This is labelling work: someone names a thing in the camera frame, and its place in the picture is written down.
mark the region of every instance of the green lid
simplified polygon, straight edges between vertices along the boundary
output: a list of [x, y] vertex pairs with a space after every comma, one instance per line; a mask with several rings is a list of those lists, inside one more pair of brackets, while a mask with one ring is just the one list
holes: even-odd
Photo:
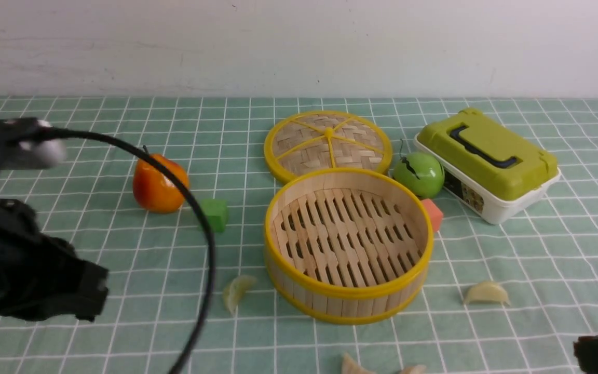
[[503, 201], [558, 175], [553, 154], [474, 108], [425, 126], [417, 140]]

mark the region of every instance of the fake persimmon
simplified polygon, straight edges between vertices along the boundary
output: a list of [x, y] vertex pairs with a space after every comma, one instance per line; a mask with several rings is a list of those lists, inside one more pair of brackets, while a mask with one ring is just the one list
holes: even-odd
[[[149, 154], [147, 147], [143, 146], [143, 148]], [[188, 189], [188, 175], [180, 165], [159, 153], [152, 153], [150, 156], [168, 168]], [[142, 208], [161, 215], [177, 211], [185, 201], [175, 185], [143, 159], [138, 159], [135, 165], [133, 197]]]

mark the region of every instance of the label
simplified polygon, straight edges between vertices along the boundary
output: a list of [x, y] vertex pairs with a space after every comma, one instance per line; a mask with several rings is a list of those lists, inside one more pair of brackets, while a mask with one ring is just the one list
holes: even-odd
[[444, 188], [455, 194], [461, 201], [468, 204], [481, 215], [484, 211], [484, 198], [475, 190], [454, 177], [449, 171], [444, 169]]

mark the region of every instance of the toy fruit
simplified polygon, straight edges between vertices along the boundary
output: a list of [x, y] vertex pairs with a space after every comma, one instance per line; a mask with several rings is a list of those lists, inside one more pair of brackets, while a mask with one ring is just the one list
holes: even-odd
[[502, 288], [501, 284], [494, 281], [483, 281], [470, 287], [463, 304], [469, 304], [473, 301], [510, 305], [509, 295], [506, 290]]
[[361, 365], [346, 353], [343, 353], [343, 361], [341, 363], [342, 374], [375, 374], [370, 370], [366, 370]]
[[434, 198], [444, 184], [444, 168], [424, 152], [411, 152], [401, 158], [392, 176], [420, 199]]
[[[143, 148], [148, 154], [147, 147], [143, 146]], [[159, 153], [153, 153], [150, 156], [168, 168], [188, 189], [188, 175], [181, 166]], [[173, 213], [181, 208], [185, 200], [168, 178], [142, 159], [138, 159], [135, 166], [133, 197], [142, 208], [152, 213]]]
[[239, 301], [244, 297], [244, 294], [255, 286], [257, 279], [251, 275], [240, 275], [223, 289], [223, 301], [225, 307], [230, 311], [232, 317], [235, 316], [235, 311], [239, 305]]

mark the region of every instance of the foam block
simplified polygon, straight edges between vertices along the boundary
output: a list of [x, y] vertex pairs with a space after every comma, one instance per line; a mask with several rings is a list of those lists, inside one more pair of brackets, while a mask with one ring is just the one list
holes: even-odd
[[432, 202], [431, 199], [423, 199], [422, 204], [424, 209], [428, 212], [430, 224], [432, 225], [432, 231], [438, 232], [440, 230], [440, 225], [442, 224], [442, 218], [444, 218], [444, 214], [440, 208], [438, 208], [437, 205]]
[[223, 199], [204, 199], [200, 202], [200, 208], [204, 211], [209, 221], [209, 226], [215, 232], [224, 232], [229, 218], [227, 201]]

